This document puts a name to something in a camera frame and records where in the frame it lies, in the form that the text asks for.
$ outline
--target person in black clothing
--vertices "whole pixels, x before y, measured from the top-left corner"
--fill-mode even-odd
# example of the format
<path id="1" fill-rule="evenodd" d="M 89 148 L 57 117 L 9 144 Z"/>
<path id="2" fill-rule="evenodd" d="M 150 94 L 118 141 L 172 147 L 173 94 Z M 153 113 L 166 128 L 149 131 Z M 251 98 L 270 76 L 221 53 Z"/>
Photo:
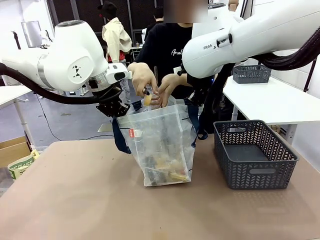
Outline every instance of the person in black clothing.
<path id="1" fill-rule="evenodd" d="M 144 97 L 144 88 L 150 84 L 159 95 L 153 99 L 155 105 L 165 107 L 170 95 L 184 99 L 191 95 L 193 88 L 187 83 L 187 74 L 178 76 L 174 68 L 180 67 L 185 45 L 191 40 L 193 23 L 160 23 L 149 32 L 140 54 L 129 65 L 132 84 L 138 96 Z M 151 71 L 157 66 L 156 77 Z"/>
<path id="2" fill-rule="evenodd" d="M 147 28 L 146 28 L 146 33 L 145 33 L 145 39 L 147 39 L 147 36 L 150 32 L 150 30 L 156 25 L 156 24 L 162 24 L 164 22 L 164 8 L 162 6 L 156 7 L 154 10 L 153 17 L 155 19 L 154 23 L 151 23 Z"/>

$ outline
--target dark gray basket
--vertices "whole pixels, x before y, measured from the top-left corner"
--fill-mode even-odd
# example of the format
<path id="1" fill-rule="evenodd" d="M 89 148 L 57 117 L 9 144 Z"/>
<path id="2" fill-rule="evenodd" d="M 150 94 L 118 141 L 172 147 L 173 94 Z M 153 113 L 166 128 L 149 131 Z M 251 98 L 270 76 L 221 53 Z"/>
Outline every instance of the dark gray basket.
<path id="1" fill-rule="evenodd" d="M 233 80 L 238 84 L 262 84 L 269 82 L 271 69 L 264 65 L 235 66 Z"/>
<path id="2" fill-rule="evenodd" d="M 214 123 L 217 161 L 231 189 L 285 189 L 298 156 L 260 120 Z"/>

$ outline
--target gray floor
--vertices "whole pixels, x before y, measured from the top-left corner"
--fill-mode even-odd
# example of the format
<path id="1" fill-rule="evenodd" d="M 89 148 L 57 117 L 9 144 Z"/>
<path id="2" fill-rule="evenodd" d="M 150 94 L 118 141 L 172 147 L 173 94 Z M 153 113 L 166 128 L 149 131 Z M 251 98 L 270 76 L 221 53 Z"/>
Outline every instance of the gray floor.
<path id="1" fill-rule="evenodd" d="M 135 96 L 132 84 L 131 100 L 139 98 Z M 28 102 L 20 103 L 21 111 L 28 122 L 31 134 L 37 147 L 46 147 L 58 141 L 51 134 L 37 97 L 32 92 L 23 95 L 20 99 L 29 99 Z M 97 132 L 102 123 L 107 123 L 110 118 L 106 117 L 92 105 L 66 105 L 39 99 L 49 125 L 54 135 L 62 141 L 87 139 L 98 135 L 113 135 L 112 132 Z M 0 142 L 18 138 L 24 135 L 15 106 L 9 105 L 0 109 Z M 107 139 L 110 137 L 97 137 L 94 139 Z"/>

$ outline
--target red label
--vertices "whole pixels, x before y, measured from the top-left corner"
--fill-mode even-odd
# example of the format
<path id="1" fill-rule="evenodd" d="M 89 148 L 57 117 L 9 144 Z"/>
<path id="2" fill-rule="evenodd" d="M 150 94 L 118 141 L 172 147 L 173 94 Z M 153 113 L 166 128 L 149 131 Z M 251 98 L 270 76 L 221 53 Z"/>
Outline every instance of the red label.
<path id="1" fill-rule="evenodd" d="M 133 128 L 129 129 L 129 136 L 130 136 L 130 138 L 135 137 L 135 132 L 134 132 Z"/>

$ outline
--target black cap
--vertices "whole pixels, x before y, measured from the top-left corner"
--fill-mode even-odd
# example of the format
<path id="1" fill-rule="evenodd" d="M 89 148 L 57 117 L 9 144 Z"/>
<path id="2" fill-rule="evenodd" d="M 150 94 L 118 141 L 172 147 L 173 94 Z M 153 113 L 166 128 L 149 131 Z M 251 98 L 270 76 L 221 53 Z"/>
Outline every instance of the black cap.
<path id="1" fill-rule="evenodd" d="M 110 1 L 105 1 L 103 5 L 98 6 L 98 10 L 103 17 L 109 20 L 117 16 L 117 6 Z"/>

